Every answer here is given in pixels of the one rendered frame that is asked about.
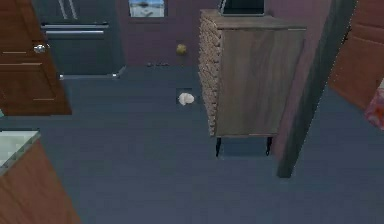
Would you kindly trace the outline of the brown counter with pale top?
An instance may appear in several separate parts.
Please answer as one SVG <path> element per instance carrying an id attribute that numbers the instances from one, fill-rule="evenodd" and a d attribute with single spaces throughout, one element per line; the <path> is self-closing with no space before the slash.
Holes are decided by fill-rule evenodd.
<path id="1" fill-rule="evenodd" d="M 38 131 L 0 131 L 0 224 L 81 224 Z"/>

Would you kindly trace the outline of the white crumpled lump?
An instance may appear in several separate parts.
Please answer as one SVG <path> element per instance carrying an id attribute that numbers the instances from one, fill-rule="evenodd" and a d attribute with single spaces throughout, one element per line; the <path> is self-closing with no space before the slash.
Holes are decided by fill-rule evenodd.
<path id="1" fill-rule="evenodd" d="M 191 104 L 195 101 L 195 98 L 190 93 L 181 93 L 178 97 L 178 101 L 181 105 L 185 106 L 187 104 Z"/>

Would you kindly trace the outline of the brown panelled room door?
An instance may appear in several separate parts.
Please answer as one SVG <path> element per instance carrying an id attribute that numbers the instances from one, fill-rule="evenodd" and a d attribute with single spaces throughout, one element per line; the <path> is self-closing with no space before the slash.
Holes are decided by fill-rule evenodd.
<path id="1" fill-rule="evenodd" d="M 384 0 L 358 0 L 328 86 L 365 110 L 384 78 Z"/>

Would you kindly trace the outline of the framed blue wall picture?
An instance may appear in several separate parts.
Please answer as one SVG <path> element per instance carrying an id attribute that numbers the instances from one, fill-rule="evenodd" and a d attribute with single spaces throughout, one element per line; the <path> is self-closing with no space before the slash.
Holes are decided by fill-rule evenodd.
<path id="1" fill-rule="evenodd" d="M 165 0 L 129 0 L 129 10 L 135 18 L 162 18 L 166 14 Z"/>

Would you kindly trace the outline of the grey-brown wooden cabinet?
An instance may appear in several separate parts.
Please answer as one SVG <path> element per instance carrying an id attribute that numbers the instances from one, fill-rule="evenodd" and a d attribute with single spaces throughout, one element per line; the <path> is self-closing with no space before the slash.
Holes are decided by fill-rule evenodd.
<path id="1" fill-rule="evenodd" d="M 198 75 L 209 135 L 264 137 L 279 133 L 306 26 L 273 16 L 223 16 L 200 11 Z"/>

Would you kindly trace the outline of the brown wooden room door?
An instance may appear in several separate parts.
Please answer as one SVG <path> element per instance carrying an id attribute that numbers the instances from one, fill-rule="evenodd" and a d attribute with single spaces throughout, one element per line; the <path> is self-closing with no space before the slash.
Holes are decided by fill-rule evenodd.
<path id="1" fill-rule="evenodd" d="M 34 52 L 38 44 L 46 46 L 44 53 Z M 31 0 L 0 0 L 0 111 L 6 116 L 72 113 Z"/>

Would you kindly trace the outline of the red and pink cloth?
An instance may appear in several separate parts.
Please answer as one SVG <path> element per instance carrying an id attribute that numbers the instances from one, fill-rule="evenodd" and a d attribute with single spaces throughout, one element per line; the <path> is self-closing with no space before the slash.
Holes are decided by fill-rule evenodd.
<path id="1" fill-rule="evenodd" d="M 384 79 L 365 111 L 365 118 L 370 124 L 384 131 Z"/>

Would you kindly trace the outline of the dark grey fridge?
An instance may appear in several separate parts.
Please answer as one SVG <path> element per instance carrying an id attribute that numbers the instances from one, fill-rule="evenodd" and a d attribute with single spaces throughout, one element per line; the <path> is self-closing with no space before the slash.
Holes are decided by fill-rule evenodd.
<path id="1" fill-rule="evenodd" d="M 103 35 L 47 35 L 59 75 L 118 76 L 125 69 L 115 0 L 32 0 L 42 32 L 103 30 Z"/>

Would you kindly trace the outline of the black television set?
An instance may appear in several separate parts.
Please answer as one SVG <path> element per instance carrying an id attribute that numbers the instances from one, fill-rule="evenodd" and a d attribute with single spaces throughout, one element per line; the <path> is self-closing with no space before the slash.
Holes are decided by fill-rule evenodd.
<path id="1" fill-rule="evenodd" d="M 263 16 L 265 0 L 221 0 L 219 13 L 223 16 Z"/>

